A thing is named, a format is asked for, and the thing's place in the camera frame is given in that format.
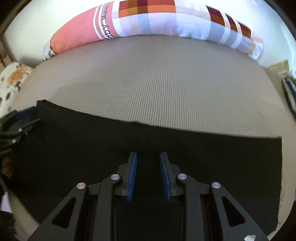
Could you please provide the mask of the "black pants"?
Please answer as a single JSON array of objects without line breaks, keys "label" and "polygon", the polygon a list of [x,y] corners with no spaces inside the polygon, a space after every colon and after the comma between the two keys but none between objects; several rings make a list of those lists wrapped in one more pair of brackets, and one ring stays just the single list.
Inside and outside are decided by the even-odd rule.
[{"label": "black pants", "polygon": [[281,191],[280,137],[245,137],[175,130],[80,113],[38,101],[39,122],[21,133],[2,162],[8,187],[39,225],[76,187],[117,173],[137,154],[131,201],[118,209],[120,240],[174,240],[160,154],[197,182],[219,182],[268,237]]}]

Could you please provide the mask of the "floral white orange pillow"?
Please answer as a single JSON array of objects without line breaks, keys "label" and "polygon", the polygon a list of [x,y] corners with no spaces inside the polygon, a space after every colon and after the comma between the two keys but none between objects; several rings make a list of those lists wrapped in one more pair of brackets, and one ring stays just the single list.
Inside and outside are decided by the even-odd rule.
[{"label": "floral white orange pillow", "polygon": [[12,62],[1,72],[1,118],[10,112],[13,100],[33,71],[32,67]]}]

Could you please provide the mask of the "dark striped cloth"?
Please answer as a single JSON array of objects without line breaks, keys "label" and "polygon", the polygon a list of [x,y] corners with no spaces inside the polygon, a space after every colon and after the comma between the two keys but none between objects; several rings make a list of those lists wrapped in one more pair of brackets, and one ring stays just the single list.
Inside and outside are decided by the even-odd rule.
[{"label": "dark striped cloth", "polygon": [[288,105],[290,107],[290,110],[292,112],[293,115],[295,115],[295,111],[296,111],[296,105],[295,105],[295,84],[293,83],[293,81],[290,78],[285,78],[282,81],[283,84],[283,88],[284,88],[284,92],[285,95],[287,97],[287,102]]}]

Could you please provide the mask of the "pink plaid long pillow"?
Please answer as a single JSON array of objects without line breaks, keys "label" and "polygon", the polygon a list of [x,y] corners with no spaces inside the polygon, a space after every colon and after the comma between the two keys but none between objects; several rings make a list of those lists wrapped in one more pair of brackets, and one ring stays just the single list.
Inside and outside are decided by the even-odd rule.
[{"label": "pink plaid long pillow", "polygon": [[263,41],[246,25],[197,1],[112,1],[87,10],[56,31],[43,60],[78,46],[138,35],[166,35],[210,41],[257,60]]}]

